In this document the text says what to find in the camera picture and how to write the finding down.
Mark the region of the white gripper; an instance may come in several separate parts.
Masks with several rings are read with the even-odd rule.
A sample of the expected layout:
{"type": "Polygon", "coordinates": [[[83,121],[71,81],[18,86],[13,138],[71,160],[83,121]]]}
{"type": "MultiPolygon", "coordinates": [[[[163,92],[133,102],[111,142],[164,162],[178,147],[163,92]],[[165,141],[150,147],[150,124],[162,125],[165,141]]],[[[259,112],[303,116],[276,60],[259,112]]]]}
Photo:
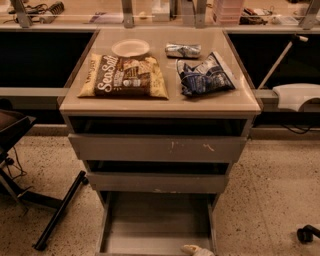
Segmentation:
{"type": "Polygon", "coordinates": [[[212,251],[197,245],[183,245],[181,251],[190,256],[215,256],[212,251]]]}

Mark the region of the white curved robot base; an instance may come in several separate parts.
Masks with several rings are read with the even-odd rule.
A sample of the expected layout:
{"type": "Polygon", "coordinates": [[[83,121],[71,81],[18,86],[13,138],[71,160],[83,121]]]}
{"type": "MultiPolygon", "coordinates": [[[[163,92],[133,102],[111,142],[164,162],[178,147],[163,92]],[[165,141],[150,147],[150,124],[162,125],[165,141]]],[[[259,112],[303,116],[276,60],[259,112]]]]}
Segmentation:
{"type": "Polygon", "coordinates": [[[273,88],[278,96],[278,108],[298,112],[308,101],[320,99],[320,85],[296,83],[280,85],[273,88]]]}

